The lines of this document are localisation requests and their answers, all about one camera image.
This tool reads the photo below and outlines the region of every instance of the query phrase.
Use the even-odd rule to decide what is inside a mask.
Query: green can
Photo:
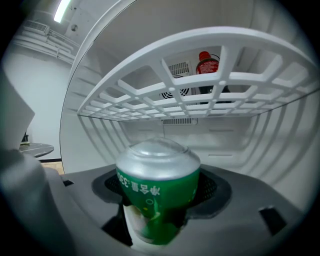
[[[136,235],[154,245],[169,243],[196,195],[199,157],[188,147],[156,137],[127,148],[116,160],[116,171],[133,205],[128,218]]]

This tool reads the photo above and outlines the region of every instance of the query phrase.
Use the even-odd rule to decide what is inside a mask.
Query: round table
[[[30,143],[21,145],[19,148],[22,153],[32,155],[35,158],[43,157],[54,151],[54,149],[54,146],[42,143]]]

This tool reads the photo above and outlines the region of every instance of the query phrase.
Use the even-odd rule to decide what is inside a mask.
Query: can label
[[[165,245],[176,236],[195,198],[199,172],[197,169],[179,179],[157,181],[132,177],[116,169],[125,196],[136,208],[130,220],[138,237],[147,243]]]

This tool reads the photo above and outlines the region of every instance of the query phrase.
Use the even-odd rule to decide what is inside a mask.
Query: white wire rack
[[[173,78],[165,57],[212,46],[221,46],[217,72]],[[234,72],[243,48],[273,52],[275,57],[262,73]],[[144,66],[149,66],[162,82],[136,89],[123,80],[126,75]],[[290,73],[288,70],[293,75],[282,78],[284,73]],[[180,94],[181,89],[212,85],[213,90],[208,94]],[[222,93],[226,85],[245,85],[249,89]],[[288,42],[247,28],[208,27],[168,36],[135,52],[101,79],[77,113],[115,121],[251,117],[299,99],[318,87],[316,65]],[[118,98],[107,95],[107,88],[124,95]],[[165,92],[170,92],[173,98],[151,99]],[[131,101],[139,101],[140,104],[133,105],[129,103]]]

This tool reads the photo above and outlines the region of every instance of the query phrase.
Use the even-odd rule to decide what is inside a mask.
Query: fluorescent light
[[[54,21],[55,22],[61,22],[63,15],[65,14],[65,11],[69,5],[71,0],[61,0],[58,9],[56,10]]]

